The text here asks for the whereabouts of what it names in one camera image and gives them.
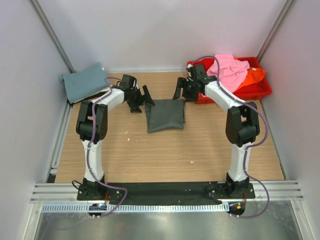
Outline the grey t shirt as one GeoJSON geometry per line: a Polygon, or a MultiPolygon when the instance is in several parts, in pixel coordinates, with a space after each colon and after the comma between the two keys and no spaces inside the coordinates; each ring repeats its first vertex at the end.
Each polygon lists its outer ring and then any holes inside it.
{"type": "Polygon", "coordinates": [[[183,129],[185,124],[185,101],[183,99],[158,99],[155,105],[145,105],[147,132],[183,129]]]}

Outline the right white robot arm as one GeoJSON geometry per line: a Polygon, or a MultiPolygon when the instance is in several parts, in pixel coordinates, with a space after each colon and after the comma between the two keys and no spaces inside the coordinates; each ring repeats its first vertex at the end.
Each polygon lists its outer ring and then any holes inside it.
{"type": "Polygon", "coordinates": [[[254,102],[246,103],[227,90],[216,76],[209,76],[202,64],[187,65],[186,78],[177,79],[173,99],[183,97],[196,102],[199,94],[213,100],[226,112],[225,134],[231,143],[231,163],[226,174],[225,192],[231,198],[241,196],[249,188],[247,167],[250,146],[260,134],[259,117],[254,102]]]}

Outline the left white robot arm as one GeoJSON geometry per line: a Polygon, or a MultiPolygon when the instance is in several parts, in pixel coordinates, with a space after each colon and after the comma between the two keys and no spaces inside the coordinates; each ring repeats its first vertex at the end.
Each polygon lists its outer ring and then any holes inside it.
{"type": "Polygon", "coordinates": [[[76,123],[76,133],[85,153],[85,174],[79,192],[88,192],[95,200],[101,200],[108,188],[102,166],[102,145],[108,133],[108,114],[118,105],[126,102],[131,113],[141,113],[145,104],[155,105],[148,87],[138,86],[138,80],[124,74],[115,85],[107,77],[107,91],[94,100],[84,100],[80,104],[76,123]]]}

